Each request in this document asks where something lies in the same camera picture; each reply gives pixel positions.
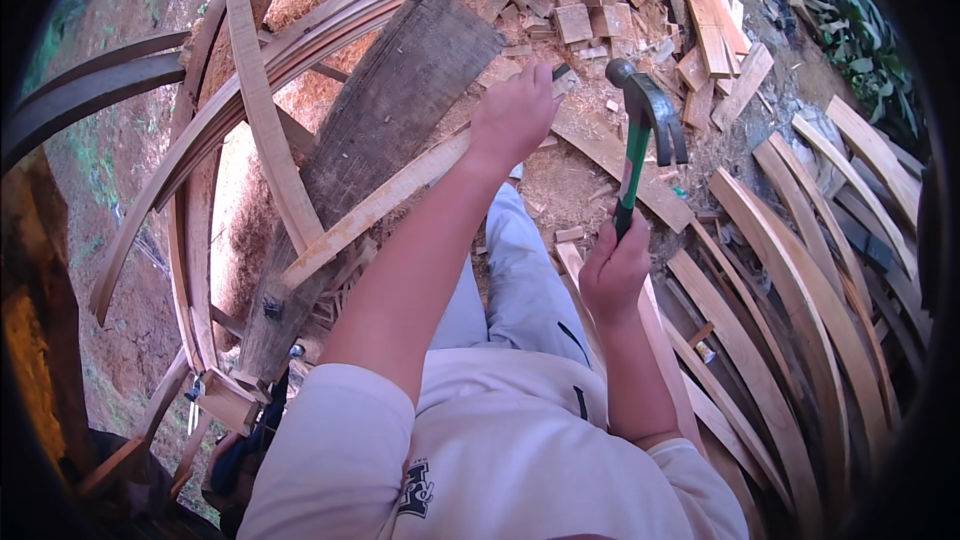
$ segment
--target hammer head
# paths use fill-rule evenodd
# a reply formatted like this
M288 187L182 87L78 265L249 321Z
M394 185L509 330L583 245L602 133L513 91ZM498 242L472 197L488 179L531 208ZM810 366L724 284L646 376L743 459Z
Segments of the hammer head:
M623 90L623 102L630 120L642 127L653 128L656 164L660 167L670 165L672 152L676 152L677 165L686 163L688 156L684 128L680 126L673 103L650 76L637 71L626 59L613 59L606 65L606 79Z

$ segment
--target printed logo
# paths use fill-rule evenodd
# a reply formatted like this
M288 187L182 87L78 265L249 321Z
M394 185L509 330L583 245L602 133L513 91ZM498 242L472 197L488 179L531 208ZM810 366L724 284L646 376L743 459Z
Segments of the printed logo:
M427 504L433 500L433 482L427 482L426 474L430 471L426 461L407 469L407 480L403 487L403 497L400 499L400 509L397 515L413 513L421 519L426 519Z

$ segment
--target left hand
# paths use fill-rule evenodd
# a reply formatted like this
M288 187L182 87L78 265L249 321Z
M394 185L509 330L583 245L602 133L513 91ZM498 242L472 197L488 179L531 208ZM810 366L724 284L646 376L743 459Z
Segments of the left hand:
M530 63L491 86L473 112L467 155L506 175L544 141L564 97L551 97L549 63Z

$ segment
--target forearm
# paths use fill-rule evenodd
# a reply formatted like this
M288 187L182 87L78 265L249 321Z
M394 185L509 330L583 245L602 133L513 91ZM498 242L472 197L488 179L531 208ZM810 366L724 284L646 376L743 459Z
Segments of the forearm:
M679 438L677 411L640 313L596 327L606 356L609 432L644 450Z
M467 150L397 227L357 283L330 334L324 363L378 373L417 403L426 350L506 175Z

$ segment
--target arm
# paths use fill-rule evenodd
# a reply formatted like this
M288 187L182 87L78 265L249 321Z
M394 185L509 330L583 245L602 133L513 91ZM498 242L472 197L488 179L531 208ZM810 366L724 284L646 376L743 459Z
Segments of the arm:
M583 303L606 355L609 432L643 450L681 437L673 399L637 309L650 272L649 240L647 222L638 212L619 244L614 224L606 222L580 271Z
M548 64L496 85L473 114L470 147L390 236L350 294L322 362L360 366L420 398L426 350L477 228L517 163L546 138L561 97Z

